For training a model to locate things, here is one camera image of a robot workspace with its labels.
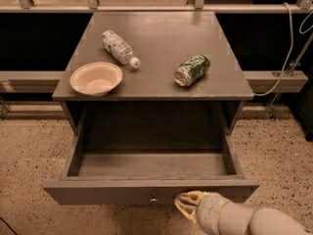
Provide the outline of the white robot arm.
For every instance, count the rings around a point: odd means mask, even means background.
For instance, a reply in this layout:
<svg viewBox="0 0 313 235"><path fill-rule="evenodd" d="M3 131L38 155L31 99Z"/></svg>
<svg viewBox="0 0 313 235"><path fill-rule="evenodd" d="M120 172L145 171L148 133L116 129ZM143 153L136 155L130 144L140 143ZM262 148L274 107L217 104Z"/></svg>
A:
<svg viewBox="0 0 313 235"><path fill-rule="evenodd" d="M176 208L207 235L312 235L288 214L254 210L218 193L190 191L175 197Z"/></svg>

